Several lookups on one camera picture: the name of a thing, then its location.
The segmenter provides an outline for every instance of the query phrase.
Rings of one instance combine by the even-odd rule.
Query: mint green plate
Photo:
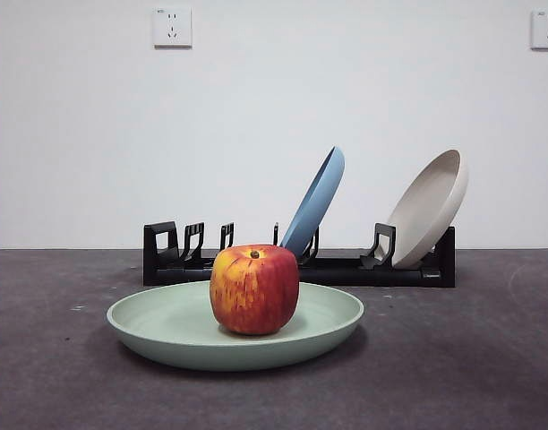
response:
[[[211,371],[286,366],[330,351],[354,331],[362,302],[344,291],[300,282],[292,319],[277,333],[244,336],[218,324],[209,282],[154,288],[119,300],[107,320],[136,353],[165,365]]]

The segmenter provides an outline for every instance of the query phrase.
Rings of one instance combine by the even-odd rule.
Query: plate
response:
[[[324,218],[344,174],[344,154],[334,146],[313,179],[280,246],[300,257]]]
[[[455,218],[467,190],[467,164],[458,150],[434,159],[404,192],[388,224],[396,228],[396,269],[414,269],[441,239]],[[380,244],[378,257],[383,256]]]
[[[119,300],[107,320],[136,353],[170,366],[245,371],[286,366],[335,348],[354,331],[362,302],[344,291],[300,282],[288,324],[267,336],[244,336],[218,324],[208,281],[154,288]]]

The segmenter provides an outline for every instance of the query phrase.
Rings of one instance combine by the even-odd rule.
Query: power outlet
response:
[[[155,47],[191,47],[193,18],[190,7],[157,8],[152,18]]]
[[[531,48],[548,49],[548,11],[533,11]]]

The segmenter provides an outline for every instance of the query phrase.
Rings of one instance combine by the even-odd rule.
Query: plate rack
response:
[[[235,225],[220,229],[220,250],[234,243]],[[157,236],[167,234],[167,247],[158,249]],[[380,237],[388,238],[383,258],[376,256]],[[174,221],[144,226],[143,284],[145,286],[172,285],[196,280],[209,280],[214,257],[202,256],[204,223],[184,228],[183,248],[179,248]],[[278,244],[278,223],[274,226],[273,245]],[[373,245],[356,258],[318,255],[320,230],[297,258],[300,280],[329,286],[367,287],[455,287],[455,229],[449,227],[435,247],[415,269],[395,269],[391,257],[395,253],[396,229],[386,224],[375,224]]]

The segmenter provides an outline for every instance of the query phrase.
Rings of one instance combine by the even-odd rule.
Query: apple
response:
[[[212,313],[242,334],[278,331],[294,314],[299,272],[294,254],[276,245],[240,245],[220,251],[210,275]]]

